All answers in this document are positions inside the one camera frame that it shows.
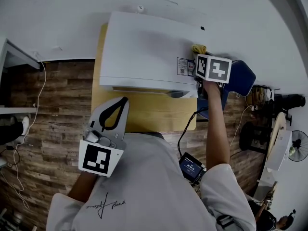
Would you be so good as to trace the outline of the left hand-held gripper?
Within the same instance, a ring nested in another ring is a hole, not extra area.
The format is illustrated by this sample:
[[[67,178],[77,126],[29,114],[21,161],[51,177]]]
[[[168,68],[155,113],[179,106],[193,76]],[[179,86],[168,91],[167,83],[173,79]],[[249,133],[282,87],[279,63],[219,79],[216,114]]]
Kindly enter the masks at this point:
[[[106,121],[117,109],[114,124],[107,125]],[[111,99],[94,109],[79,143],[79,170],[107,178],[112,175],[126,148],[123,139],[128,111],[127,97]]]

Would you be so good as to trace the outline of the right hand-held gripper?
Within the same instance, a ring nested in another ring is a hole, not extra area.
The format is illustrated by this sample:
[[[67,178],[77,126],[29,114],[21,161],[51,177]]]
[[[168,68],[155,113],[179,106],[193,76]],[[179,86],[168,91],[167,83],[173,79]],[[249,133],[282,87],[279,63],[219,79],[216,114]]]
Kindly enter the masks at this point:
[[[208,54],[195,54],[195,81],[198,98],[206,98],[203,81],[215,82],[220,88],[229,83],[232,60]]]

